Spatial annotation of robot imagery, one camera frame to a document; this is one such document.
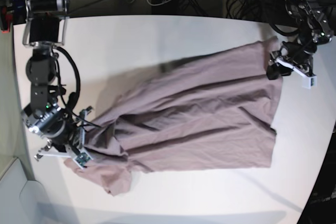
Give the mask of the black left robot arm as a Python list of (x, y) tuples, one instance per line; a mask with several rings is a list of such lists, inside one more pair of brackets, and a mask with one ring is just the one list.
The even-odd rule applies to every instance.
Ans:
[(319, 45), (327, 44), (334, 36), (322, 7), (316, 0), (283, 0), (290, 17), (295, 19), (298, 28), (291, 32), (280, 30), (274, 23), (270, 26), (277, 33), (286, 36), (296, 36), (292, 42), (282, 42), (280, 49), (270, 53), (270, 63), (267, 67), (269, 80), (289, 76), (296, 72), (304, 78), (313, 80), (313, 54)]

